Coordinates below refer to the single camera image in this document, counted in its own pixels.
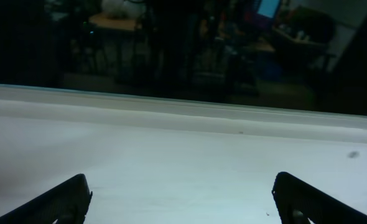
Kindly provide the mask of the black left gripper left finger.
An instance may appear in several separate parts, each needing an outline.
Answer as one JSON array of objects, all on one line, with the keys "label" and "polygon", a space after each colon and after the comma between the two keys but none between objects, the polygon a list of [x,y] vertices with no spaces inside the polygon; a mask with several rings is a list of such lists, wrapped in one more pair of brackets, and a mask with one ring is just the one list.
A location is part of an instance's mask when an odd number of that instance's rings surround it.
[{"label": "black left gripper left finger", "polygon": [[84,224],[93,192],[77,174],[0,217],[0,224]]}]

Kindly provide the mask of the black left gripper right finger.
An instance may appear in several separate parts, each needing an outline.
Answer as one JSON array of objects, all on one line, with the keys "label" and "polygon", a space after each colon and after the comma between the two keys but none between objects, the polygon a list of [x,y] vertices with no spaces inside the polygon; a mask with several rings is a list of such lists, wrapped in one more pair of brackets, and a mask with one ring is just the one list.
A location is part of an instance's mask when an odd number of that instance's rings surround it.
[{"label": "black left gripper right finger", "polygon": [[367,224],[367,215],[325,194],[288,172],[276,175],[272,188],[282,224]]}]

